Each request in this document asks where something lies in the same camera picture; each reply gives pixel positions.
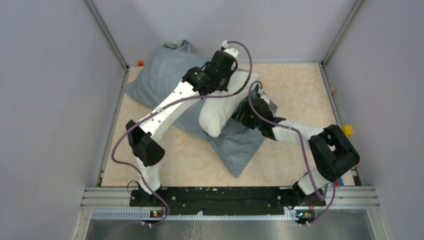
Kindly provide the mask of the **white pillow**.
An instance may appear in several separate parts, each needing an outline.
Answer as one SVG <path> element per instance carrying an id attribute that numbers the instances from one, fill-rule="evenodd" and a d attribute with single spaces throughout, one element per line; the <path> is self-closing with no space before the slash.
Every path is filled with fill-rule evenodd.
<path id="1" fill-rule="evenodd" d="M 228 91 L 216 91 L 213 98 L 207 98 L 201 108 L 199 125 L 210 137 L 216 138 L 221 134 L 223 127 L 236 111 L 239 104 L 248 96 L 249 86 L 260 79 L 261 74 L 253 72 L 245 88 L 235 96 L 223 97 L 238 91 L 245 83 L 249 73 L 236 71 L 230 78 Z"/>

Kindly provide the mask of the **grey-blue and beige pillowcase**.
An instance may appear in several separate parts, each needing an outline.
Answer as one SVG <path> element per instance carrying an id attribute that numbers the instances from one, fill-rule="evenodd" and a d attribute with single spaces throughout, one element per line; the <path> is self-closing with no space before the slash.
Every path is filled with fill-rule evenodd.
<path id="1" fill-rule="evenodd" d="M 165 46 L 154 53 L 135 81 L 125 87 L 130 98 L 153 109 L 174 90 L 183 75 L 193 67 L 200 67 L 210 56 L 192 50 L 189 41 L 177 48 Z M 206 140 L 235 177 L 239 177 L 249 161 L 265 141 L 257 129 L 250 129 L 230 117 L 218 137 L 211 137 L 199 124 L 200 111 L 206 100 L 188 108 L 174 125 L 182 131 Z"/>

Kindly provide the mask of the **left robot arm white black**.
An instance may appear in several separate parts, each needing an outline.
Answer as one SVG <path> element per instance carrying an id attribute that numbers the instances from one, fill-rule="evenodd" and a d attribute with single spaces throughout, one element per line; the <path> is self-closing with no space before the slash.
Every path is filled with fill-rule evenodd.
<path id="1" fill-rule="evenodd" d="M 159 162 L 166 151 L 159 145 L 165 131 L 188 108 L 216 91 L 227 91 L 238 67 L 239 51 L 228 47 L 216 51 L 202 67 L 190 68 L 177 86 L 149 115 L 127 123 L 128 142 L 139 164 L 141 200 L 149 207 L 160 202 Z"/>

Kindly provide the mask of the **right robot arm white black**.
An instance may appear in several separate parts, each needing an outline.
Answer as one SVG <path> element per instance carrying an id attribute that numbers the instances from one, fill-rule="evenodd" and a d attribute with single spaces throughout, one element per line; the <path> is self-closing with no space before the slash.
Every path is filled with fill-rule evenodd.
<path id="1" fill-rule="evenodd" d="M 311 127 L 277 117 L 263 98 L 244 100 L 232 118 L 249 129 L 259 130 L 268 139 L 299 145 L 303 152 L 310 149 L 315 168 L 307 164 L 307 173 L 288 195 L 299 206 L 307 206 L 314 194 L 322 201 L 324 196 L 319 189 L 335 182 L 360 162 L 358 152 L 339 126 Z"/>

